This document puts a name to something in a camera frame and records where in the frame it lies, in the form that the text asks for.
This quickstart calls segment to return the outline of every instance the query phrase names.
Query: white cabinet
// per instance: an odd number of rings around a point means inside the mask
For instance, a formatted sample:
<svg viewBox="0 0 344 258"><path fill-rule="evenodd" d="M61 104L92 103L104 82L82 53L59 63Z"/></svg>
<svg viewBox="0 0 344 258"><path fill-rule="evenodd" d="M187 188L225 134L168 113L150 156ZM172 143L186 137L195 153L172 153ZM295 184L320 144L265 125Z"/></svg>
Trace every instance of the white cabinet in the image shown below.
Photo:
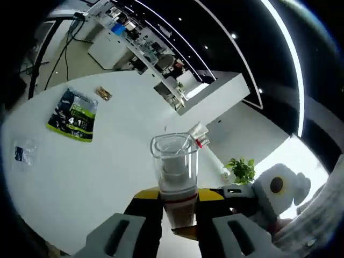
<svg viewBox="0 0 344 258"><path fill-rule="evenodd" d="M149 84L153 87L157 86L162 81L161 77L157 76L156 73L150 68L141 74L141 77L144 78L145 81L149 82Z"/></svg>
<svg viewBox="0 0 344 258"><path fill-rule="evenodd" d="M128 51L124 40L111 31L104 29L96 37L88 53L103 69L112 69Z"/></svg>

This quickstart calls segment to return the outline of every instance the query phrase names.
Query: green snack bag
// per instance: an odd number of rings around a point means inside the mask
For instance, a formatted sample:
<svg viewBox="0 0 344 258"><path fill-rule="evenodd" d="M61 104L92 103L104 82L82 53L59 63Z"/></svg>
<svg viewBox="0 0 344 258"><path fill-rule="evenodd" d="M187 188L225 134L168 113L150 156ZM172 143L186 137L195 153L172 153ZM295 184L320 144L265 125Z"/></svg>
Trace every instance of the green snack bag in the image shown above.
<svg viewBox="0 0 344 258"><path fill-rule="evenodd" d="M79 141L91 142L98 101L72 88L67 89L47 127Z"/></svg>

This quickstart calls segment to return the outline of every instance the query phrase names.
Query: ceiling light strip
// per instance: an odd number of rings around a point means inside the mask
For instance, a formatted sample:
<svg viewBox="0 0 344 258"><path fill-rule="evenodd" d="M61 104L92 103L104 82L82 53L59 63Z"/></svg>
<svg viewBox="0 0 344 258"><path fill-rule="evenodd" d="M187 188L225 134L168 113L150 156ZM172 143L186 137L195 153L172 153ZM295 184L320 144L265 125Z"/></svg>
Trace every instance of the ceiling light strip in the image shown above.
<svg viewBox="0 0 344 258"><path fill-rule="evenodd" d="M170 45L179 53L179 55L181 55L181 57L184 59L184 61L186 63L188 63L188 65L190 66L190 68L195 72L195 74L198 76L198 78L200 79L201 82L203 82L203 80L201 79L201 77L198 75L198 73L196 72L196 70L191 66L191 64L187 61L187 59L181 54L181 52L178 51L178 49L157 29L155 28L152 24L150 24L148 21L145 20L145 22L151 26L157 33L159 33L167 42L170 43Z"/></svg>
<svg viewBox="0 0 344 258"><path fill-rule="evenodd" d="M133 11L133 10L131 10L129 7L126 7L126 6L125 6L124 8L127 8L127 9L128 9L129 11L131 11L131 12L134 12L134 11Z"/></svg>
<svg viewBox="0 0 344 258"><path fill-rule="evenodd" d="M304 85L303 85L303 78L302 78L302 71L301 71L299 57L297 55L294 42L292 41L289 31L286 28L286 25L284 24L281 16L278 14L276 9L268 0L260 0L260 1L268 9L268 11L271 13L276 23L278 24L279 28L281 29L283 36L285 38L285 41L288 44L289 51L291 53L291 57L294 63L295 71L296 71L297 85L299 89L299 124L298 124L297 136L301 137L302 131L303 131L304 116L305 116L305 96L304 96L305 93L304 93Z"/></svg>
<svg viewBox="0 0 344 258"><path fill-rule="evenodd" d="M174 30L184 41L186 44L188 44L188 46L192 49L192 51L197 55L197 57L200 59L200 61L204 64L205 68L209 71L210 75L213 77L214 80L216 80L214 74L210 71L209 67L206 65L206 63L203 61L203 59L199 56L199 54L196 52L196 50L187 42L187 40L175 29L173 28L172 25L170 25L164 18L162 18L158 13L156 13L154 10L152 10L151 8L149 8L148 6L146 6L145 4L141 3L138 0L135 0L135 2L143 5L145 8L147 8L149 11L151 11L152 13L154 13L155 15L157 15L160 19L162 19L168 26L170 26L172 28L172 30Z"/></svg>
<svg viewBox="0 0 344 258"><path fill-rule="evenodd" d="M251 77L251 80L252 80L252 83L253 83L253 86L254 86L254 88L255 88L255 90L256 90L256 94L257 94L257 96L258 96L258 100L259 100L259 104L260 104L260 106L258 106L257 104L254 104L254 103L252 103L252 102L250 102L250 101L247 101L247 100L245 100L245 99L243 99L242 101L244 101L244 102L247 102L247 103L249 103L249 104L251 104L251 105L253 105L253 106L255 106L255 107L257 107L257 108L259 108L259 109L263 109L263 103L262 103L262 99L261 99L261 97L260 97L260 93L259 93L259 90L258 90L258 87L257 87L257 84L256 84L256 81L254 80L254 77L253 77L253 74L252 74L252 72L251 72L251 69L249 68L249 66L248 66L248 63L247 63L247 61L246 61L246 59L245 59L245 57L243 56L243 54L242 54L242 52L241 52L241 50L240 50L240 48L239 48L239 46L237 45L237 43L235 42L235 40L232 38L232 36L231 36L231 34L228 32L228 30L226 29L226 27L220 22L220 20L201 2L201 1L199 1L199 0L194 0L195 2L197 2L216 22L217 22L217 24L222 28L222 30L226 33L226 35L227 35L227 37L231 40L231 42L232 42L232 44L234 45L234 47L235 47L235 49L236 49L236 51L239 53L239 55L240 55L240 57L241 57L241 59L242 59L242 61L243 61L243 63L245 64L245 66L246 66L246 69L247 69L247 71L248 71L248 73L249 73L249 75L250 75L250 77Z"/></svg>

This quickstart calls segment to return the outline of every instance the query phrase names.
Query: white table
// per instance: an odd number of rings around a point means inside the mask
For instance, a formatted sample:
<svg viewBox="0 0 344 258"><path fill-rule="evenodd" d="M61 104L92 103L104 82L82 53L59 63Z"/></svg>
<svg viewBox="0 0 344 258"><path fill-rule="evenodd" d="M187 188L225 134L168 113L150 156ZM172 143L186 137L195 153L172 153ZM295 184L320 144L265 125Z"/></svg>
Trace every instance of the white table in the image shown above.
<svg viewBox="0 0 344 258"><path fill-rule="evenodd" d="M99 100L91 143L46 127L67 86ZM94 93L98 86L112 93L108 102ZM5 177L18 213L46 241L74 254L88 233L123 212L137 192L157 185L149 142L174 116L179 115L135 71L78 78L35 96L3 125ZM38 146L28 171L12 170L17 137ZM199 153L199 187L222 185L221 165L209 152ZM200 257L198 243L173 235L166 218L162 228L158 257Z"/></svg>

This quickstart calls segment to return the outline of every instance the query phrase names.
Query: green leaves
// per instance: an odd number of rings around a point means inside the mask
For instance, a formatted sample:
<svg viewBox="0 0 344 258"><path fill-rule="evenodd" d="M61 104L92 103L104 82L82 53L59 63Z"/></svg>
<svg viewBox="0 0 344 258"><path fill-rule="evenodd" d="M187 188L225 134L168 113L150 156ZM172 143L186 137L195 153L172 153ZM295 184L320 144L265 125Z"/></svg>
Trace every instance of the green leaves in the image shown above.
<svg viewBox="0 0 344 258"><path fill-rule="evenodd" d="M225 168L230 168L235 174L236 179L234 183L247 184L253 181L253 177L255 175L253 164L254 160L249 160L247 164L245 164L244 158L241 158L240 160L232 158Z"/></svg>

